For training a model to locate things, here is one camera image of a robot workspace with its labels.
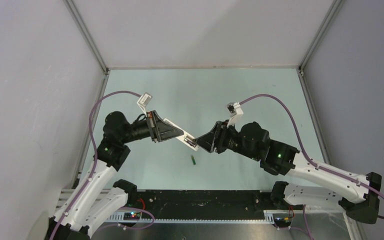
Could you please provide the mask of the white remote control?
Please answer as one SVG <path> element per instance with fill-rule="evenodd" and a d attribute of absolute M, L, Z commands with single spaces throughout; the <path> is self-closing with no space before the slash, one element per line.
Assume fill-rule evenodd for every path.
<path fill-rule="evenodd" d="M 167 124 L 169 124 L 170 126 L 172 127 L 175 127 L 179 130 L 182 130 L 183 131 L 183 135 L 181 136 L 177 136 L 176 139 L 178 139 L 180 142 L 182 142 L 183 144 L 185 144 L 186 146 L 188 146 L 189 148 L 191 148 L 192 150 L 194 151 L 197 151 L 200 147 L 198 146 L 198 144 L 196 143 L 196 138 L 193 137 L 191 134 L 189 134 L 187 131 L 185 131 L 183 128 L 179 127 L 178 125 L 176 125 L 175 123 L 173 123 L 172 121 L 170 121 L 169 119 L 167 118 L 164 118 L 163 121 Z M 187 144 L 184 139 L 188 139 L 190 141 L 193 141 L 195 144 L 196 144 L 196 147 L 191 147 L 189 144 Z"/>

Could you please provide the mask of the green AA battery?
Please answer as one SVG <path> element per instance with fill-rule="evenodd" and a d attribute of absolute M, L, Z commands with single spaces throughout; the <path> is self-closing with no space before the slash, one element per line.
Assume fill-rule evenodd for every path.
<path fill-rule="evenodd" d="M 193 165 L 196 166 L 197 163 L 196 163 L 195 157 L 193 155 L 191 155 L 191 160 L 192 160 Z"/>

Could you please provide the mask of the black AA battery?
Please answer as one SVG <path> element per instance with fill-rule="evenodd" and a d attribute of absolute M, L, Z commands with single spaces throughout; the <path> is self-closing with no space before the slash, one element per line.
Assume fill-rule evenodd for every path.
<path fill-rule="evenodd" d="M 196 144 L 193 142 L 193 141 L 191 141 L 191 140 L 189 140 L 189 139 L 184 139 L 184 141 L 188 144 L 188 145 L 190 145 L 192 148 L 195 148 L 196 147 Z"/>

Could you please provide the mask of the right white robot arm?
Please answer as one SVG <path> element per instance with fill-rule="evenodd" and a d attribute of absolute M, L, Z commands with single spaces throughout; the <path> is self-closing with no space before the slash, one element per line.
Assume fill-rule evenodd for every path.
<path fill-rule="evenodd" d="M 320 206 L 344 212 L 360 223 L 377 222 L 380 200 L 375 191 L 380 189 L 382 177 L 375 172 L 357 174 L 307 160 L 307 155 L 296 147 L 271 140 L 269 132 L 257 122 L 245 124 L 237 131 L 226 121 L 217 121 L 194 142 L 209 153 L 231 150 L 250 158 L 271 175 L 300 178 L 316 185 L 306 187 L 277 181 L 270 196 L 271 204 L 277 209 Z"/>

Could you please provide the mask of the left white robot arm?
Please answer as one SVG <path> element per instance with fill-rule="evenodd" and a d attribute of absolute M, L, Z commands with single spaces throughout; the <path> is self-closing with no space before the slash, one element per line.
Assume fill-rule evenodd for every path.
<path fill-rule="evenodd" d="M 127 144 L 145 138 L 159 143 L 183 134 L 183 130 L 163 121 L 154 110 L 133 123 L 120 111 L 108 114 L 93 162 L 72 195 L 49 219 L 45 239 L 89 240 L 116 210 L 136 206 L 137 186 L 122 179 L 113 184 L 105 197 L 97 199 L 130 154 Z"/>

